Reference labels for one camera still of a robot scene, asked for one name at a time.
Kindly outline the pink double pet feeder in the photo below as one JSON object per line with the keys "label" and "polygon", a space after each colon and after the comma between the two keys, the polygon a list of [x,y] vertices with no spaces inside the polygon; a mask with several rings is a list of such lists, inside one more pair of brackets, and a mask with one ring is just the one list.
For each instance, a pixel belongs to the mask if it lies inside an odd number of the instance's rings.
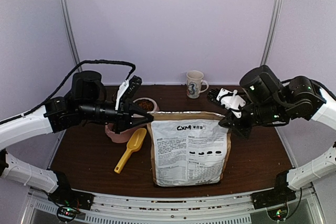
{"label": "pink double pet feeder", "polygon": [[[133,100],[133,102],[139,107],[141,107],[142,109],[144,109],[146,112],[159,111],[158,104],[156,103],[156,101],[154,101],[151,98],[146,98],[146,97],[138,98],[138,99]],[[113,131],[113,124],[108,124],[105,126],[104,131],[105,131],[106,136],[110,138],[112,142],[126,143],[137,129],[145,127],[145,126],[146,126],[146,123],[138,125],[130,129],[127,129],[125,131],[122,131],[119,134],[116,134]]]}

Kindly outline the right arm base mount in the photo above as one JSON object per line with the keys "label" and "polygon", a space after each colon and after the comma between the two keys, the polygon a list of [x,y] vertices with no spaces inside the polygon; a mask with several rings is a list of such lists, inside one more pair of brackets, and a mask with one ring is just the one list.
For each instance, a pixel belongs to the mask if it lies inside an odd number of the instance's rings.
{"label": "right arm base mount", "polygon": [[268,217],[273,221],[286,221],[290,216],[288,202],[296,199],[296,192],[288,186],[288,173],[286,170],[276,176],[273,189],[251,194],[254,209],[267,208]]}

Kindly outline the pet food bag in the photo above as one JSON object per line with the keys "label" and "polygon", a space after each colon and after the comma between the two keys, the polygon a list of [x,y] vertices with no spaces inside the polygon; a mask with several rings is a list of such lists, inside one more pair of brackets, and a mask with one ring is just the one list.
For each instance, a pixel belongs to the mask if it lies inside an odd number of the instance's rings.
{"label": "pet food bag", "polygon": [[231,132],[214,112],[153,112],[153,181],[160,187],[216,184],[223,179],[231,150]]}

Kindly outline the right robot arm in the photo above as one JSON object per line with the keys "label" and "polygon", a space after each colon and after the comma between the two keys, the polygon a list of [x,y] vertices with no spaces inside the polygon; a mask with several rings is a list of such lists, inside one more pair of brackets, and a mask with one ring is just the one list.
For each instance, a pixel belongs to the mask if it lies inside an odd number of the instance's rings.
{"label": "right robot arm", "polygon": [[303,118],[335,129],[335,95],[324,85],[305,76],[280,81],[262,65],[247,72],[239,83],[244,94],[224,88],[215,102],[227,109],[219,125],[249,138],[254,126],[286,126]]}

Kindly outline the yellow plastic scoop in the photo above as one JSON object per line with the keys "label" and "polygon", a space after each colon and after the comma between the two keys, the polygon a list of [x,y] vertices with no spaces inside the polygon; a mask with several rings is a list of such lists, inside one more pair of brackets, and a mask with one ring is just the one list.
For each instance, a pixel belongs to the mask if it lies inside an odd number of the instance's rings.
{"label": "yellow plastic scoop", "polygon": [[132,153],[138,152],[141,149],[146,134],[147,134],[147,129],[145,128],[137,129],[132,134],[129,141],[127,142],[127,148],[125,152],[123,153],[122,157],[119,159],[114,169],[115,173],[120,174],[125,164],[129,160],[130,156],[132,155]]}

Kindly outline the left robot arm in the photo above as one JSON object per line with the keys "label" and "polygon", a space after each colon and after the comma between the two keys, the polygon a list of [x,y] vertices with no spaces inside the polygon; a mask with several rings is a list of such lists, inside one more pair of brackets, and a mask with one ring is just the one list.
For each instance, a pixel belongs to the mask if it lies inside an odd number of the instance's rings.
{"label": "left robot arm", "polygon": [[58,133],[82,122],[109,124],[120,134],[153,121],[153,116],[130,99],[142,84],[133,76],[118,88],[116,101],[107,101],[102,75],[83,71],[73,75],[70,91],[63,97],[51,97],[33,112],[26,112],[1,122],[1,178],[54,193],[64,205],[76,197],[62,172],[40,169],[23,162],[7,151],[7,147],[31,137]]}

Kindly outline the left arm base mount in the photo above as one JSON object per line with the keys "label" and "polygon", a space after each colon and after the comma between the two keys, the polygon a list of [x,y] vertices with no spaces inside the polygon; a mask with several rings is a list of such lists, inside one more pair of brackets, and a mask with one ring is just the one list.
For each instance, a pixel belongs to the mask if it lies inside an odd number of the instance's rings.
{"label": "left arm base mount", "polygon": [[94,195],[82,191],[76,191],[62,172],[54,172],[57,178],[57,188],[52,193],[46,193],[48,199],[57,206],[56,217],[63,223],[73,221],[80,210],[90,210]]}

